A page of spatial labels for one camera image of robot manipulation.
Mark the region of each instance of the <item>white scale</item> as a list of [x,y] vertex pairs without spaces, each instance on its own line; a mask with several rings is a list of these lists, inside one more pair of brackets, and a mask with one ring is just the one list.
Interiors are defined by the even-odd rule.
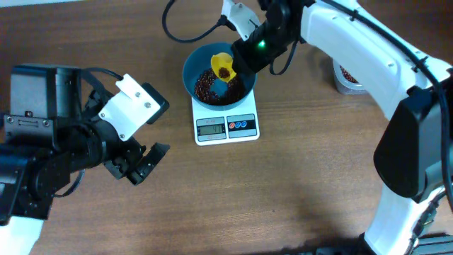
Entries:
[[253,90],[231,110],[210,110],[192,98],[193,129],[197,145],[221,145],[260,137]]

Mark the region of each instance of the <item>cable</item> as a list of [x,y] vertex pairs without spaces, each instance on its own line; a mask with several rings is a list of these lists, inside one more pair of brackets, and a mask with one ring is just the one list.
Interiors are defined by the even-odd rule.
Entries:
[[85,176],[85,169],[80,170],[79,171],[79,175],[77,176],[76,180],[72,184],[71,188],[68,188],[68,190],[66,192],[64,192],[63,194],[61,194],[61,195],[54,194],[54,197],[56,197],[56,198],[64,198],[65,196],[71,195],[79,187],[79,185],[82,182],[82,179],[84,178],[84,176]]
[[341,4],[336,3],[332,0],[321,0],[326,4],[329,4],[339,11],[342,11],[348,15],[351,15],[351,20],[359,20],[364,23],[366,26],[380,34],[383,38],[387,39],[391,44],[395,45],[402,53],[404,53],[414,64],[415,66],[426,76],[426,78],[431,82],[434,87],[434,91],[437,94],[439,99],[439,106],[441,112],[441,152],[440,160],[442,162],[442,178],[445,186],[445,192],[447,194],[448,203],[450,209],[453,212],[453,188],[452,188],[452,175],[449,169],[449,109],[447,105],[447,98],[445,92],[440,85],[440,82],[434,77],[430,70],[425,66],[423,59],[418,59],[415,54],[412,53],[403,43],[397,40],[394,36],[390,35],[387,31],[371,22],[369,19],[358,14],[358,11],[351,11],[350,9],[344,7]]
[[282,74],[284,74],[286,72],[288,67],[291,65],[292,57],[294,56],[294,53],[296,52],[296,47],[297,47],[297,43],[298,42],[299,42],[298,40],[295,40],[292,43],[291,52],[289,53],[288,60],[286,61],[285,67],[283,67],[282,71],[280,71],[280,72],[278,72],[276,74],[274,72],[274,60],[270,63],[269,72],[270,72],[271,75],[282,75]]
[[167,6],[165,7],[164,13],[162,14],[162,27],[164,28],[165,34],[167,34],[167,36],[170,39],[175,40],[178,43],[193,43],[193,42],[196,42],[198,40],[201,40],[204,37],[206,37],[206,35],[209,35],[216,28],[218,28],[218,27],[220,27],[222,25],[225,25],[225,23],[227,22],[226,21],[226,17],[221,16],[221,18],[217,21],[217,23],[214,26],[212,26],[212,28],[210,28],[208,31],[204,32],[202,35],[197,36],[196,38],[192,38],[192,39],[179,39],[179,38],[176,38],[170,33],[170,31],[168,31],[168,28],[167,28],[167,15],[168,15],[168,12],[170,11],[171,6],[175,2],[176,2],[176,0],[170,0],[168,2]]
[[104,74],[108,74],[112,77],[115,77],[118,81],[122,81],[123,77],[113,71],[110,71],[108,69],[105,69],[105,68],[100,68],[100,67],[89,67],[89,68],[85,68],[84,71],[87,71],[87,72],[101,72],[101,73],[104,73]]

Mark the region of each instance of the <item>yellow cup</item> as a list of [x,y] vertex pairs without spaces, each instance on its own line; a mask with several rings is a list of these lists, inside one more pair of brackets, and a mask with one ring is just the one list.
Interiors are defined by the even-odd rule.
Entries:
[[[228,82],[236,76],[236,72],[233,70],[233,57],[227,53],[219,53],[211,57],[211,67],[215,75],[219,77],[222,81]],[[226,68],[229,72],[229,77],[221,78],[219,75],[219,70],[221,68]]]

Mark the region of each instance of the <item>tabletop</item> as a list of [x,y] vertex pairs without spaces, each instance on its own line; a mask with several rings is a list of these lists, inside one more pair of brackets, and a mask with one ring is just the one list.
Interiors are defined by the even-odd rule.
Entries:
[[[257,1],[243,1],[263,19]],[[428,54],[453,63],[452,7],[446,1],[361,4]],[[238,38],[228,28],[193,43],[168,39],[166,1],[80,1],[0,8],[0,111],[9,109],[11,68],[34,62],[105,67],[149,82],[171,104],[135,135],[171,149],[134,187],[103,167],[55,199],[31,254],[252,254],[340,244],[363,233],[382,188],[372,161],[387,120],[368,95],[339,94],[332,59],[300,45],[286,74],[258,73],[260,138],[198,147],[181,72],[197,47]],[[219,18],[221,1],[178,1],[168,16],[182,38]],[[276,62],[283,66],[287,53]],[[116,93],[114,81],[99,76]],[[89,88],[83,87],[83,98]],[[432,230],[452,233],[446,201]]]

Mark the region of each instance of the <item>green led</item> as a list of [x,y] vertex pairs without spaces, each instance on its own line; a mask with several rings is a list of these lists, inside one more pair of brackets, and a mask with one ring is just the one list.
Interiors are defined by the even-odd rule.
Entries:
[[258,43],[258,47],[264,47],[266,46],[266,42],[264,40],[260,41],[260,43]]

